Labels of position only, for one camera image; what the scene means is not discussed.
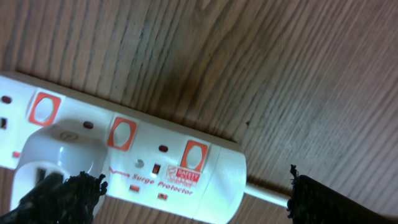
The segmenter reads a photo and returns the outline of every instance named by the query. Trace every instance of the white cable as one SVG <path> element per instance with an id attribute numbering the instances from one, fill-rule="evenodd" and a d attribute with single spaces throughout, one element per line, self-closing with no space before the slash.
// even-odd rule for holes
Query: white cable
<path id="1" fill-rule="evenodd" d="M 246 184 L 244 193 L 285 208 L 287 208 L 287 201 L 290 199 L 286 195 L 268 189 L 260 188 L 252 184 Z"/>

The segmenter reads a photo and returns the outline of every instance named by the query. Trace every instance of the frayed black material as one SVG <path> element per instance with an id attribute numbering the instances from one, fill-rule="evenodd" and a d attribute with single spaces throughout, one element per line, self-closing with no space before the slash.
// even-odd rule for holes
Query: frayed black material
<path id="1" fill-rule="evenodd" d="M 105 195 L 105 175 L 99 178 L 80 172 L 62 183 L 60 174 L 50 174 L 38 183 L 19 206 L 0 217 L 0 224 L 89 224 L 100 196 Z"/>
<path id="2" fill-rule="evenodd" d="M 292 198 L 287 203 L 293 224 L 387 224 L 386 218 L 360 206 L 317 181 L 299 175 L 295 165 Z"/>

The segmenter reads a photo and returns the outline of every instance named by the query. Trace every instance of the surge protector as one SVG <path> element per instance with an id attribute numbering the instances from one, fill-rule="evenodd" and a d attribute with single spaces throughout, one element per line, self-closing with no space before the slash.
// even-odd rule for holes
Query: surge protector
<path id="1" fill-rule="evenodd" d="M 57 134 L 64 141 L 81 136 L 107 148 L 103 173 L 109 177 L 110 197 L 203 222 L 227 223 L 245 192 L 246 159 L 237 144 L 28 75 L 0 73 L 0 119 L 0 166 L 9 169 L 23 165 L 20 159 L 28 153 L 24 147 L 30 148 L 28 160 L 53 153 L 45 138 L 37 143 L 29 137 L 55 125 L 68 130 Z M 68 157 L 67 163 L 90 171 L 84 153 Z M 60 162 L 36 161 L 32 170 L 39 165 L 78 175 Z M 35 171 L 25 178 L 36 180 Z M 12 207 L 21 197 L 18 185 L 14 181 Z"/>

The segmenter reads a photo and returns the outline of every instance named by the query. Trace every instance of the small hole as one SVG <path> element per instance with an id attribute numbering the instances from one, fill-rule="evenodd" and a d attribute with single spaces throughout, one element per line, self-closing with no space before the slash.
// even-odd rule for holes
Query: small hole
<path id="1" fill-rule="evenodd" d="M 136 162 L 136 167 L 137 168 L 143 168 L 144 167 L 144 161 L 142 159 L 138 159 Z"/>
<path id="2" fill-rule="evenodd" d="M 20 156 L 21 156 L 21 153 L 20 152 L 12 152 L 12 157 L 13 158 L 20 158 Z"/>
<path id="3" fill-rule="evenodd" d="M 83 127 L 87 128 L 87 129 L 93 129 L 94 128 L 94 124 L 89 122 L 89 121 L 85 121 L 83 123 Z"/>
<path id="4" fill-rule="evenodd" d="M 159 194 L 157 195 L 157 198 L 162 199 L 162 200 L 166 200 L 166 199 L 167 199 L 167 195 L 166 195 L 166 194 L 159 193 Z"/>
<path id="5" fill-rule="evenodd" d="M 1 129 L 7 129 L 7 119 L 6 118 L 1 118 L 1 124 L 0 124 L 0 128 Z"/>
<path id="6" fill-rule="evenodd" d="M 9 97 L 9 96 L 2 96 L 2 97 L 1 97 L 1 101 L 2 101 L 3 103 L 5 103 L 5 104 L 10 104 L 10 103 L 12 102 L 12 99 L 11 99 L 11 97 Z"/>
<path id="7" fill-rule="evenodd" d="M 155 164 L 154 168 L 152 169 L 152 173 L 153 174 L 158 174 L 160 170 L 160 165 L 159 164 Z"/>
<path id="8" fill-rule="evenodd" d="M 168 149 L 167 146 L 163 146 L 163 145 L 159 146 L 159 151 L 160 151 L 160 152 L 167 152 L 168 150 L 169 150 L 169 149 Z"/>
<path id="9" fill-rule="evenodd" d="M 138 192 L 139 191 L 139 187 L 135 186 L 135 185 L 130 185 L 130 190 Z"/>

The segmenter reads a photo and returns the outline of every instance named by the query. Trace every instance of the red label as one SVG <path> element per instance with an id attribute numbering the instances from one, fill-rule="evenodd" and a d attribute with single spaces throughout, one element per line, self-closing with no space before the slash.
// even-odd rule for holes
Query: red label
<path id="1" fill-rule="evenodd" d="M 120 174 L 120 175 L 123 175 L 123 176 L 126 176 L 126 177 L 130 177 L 130 174 L 124 173 L 124 172 L 120 172 L 120 171 L 117 171 L 117 170 L 113 170 L 112 167 L 109 167 L 109 171 L 111 171 L 112 174 Z"/>
<path id="2" fill-rule="evenodd" d="M 200 174 L 197 174 L 195 172 L 191 172 L 189 170 L 184 170 L 184 169 L 180 169 L 178 168 L 177 173 L 176 173 L 177 177 L 183 178 L 185 180 L 190 180 L 193 182 L 198 182 Z"/>

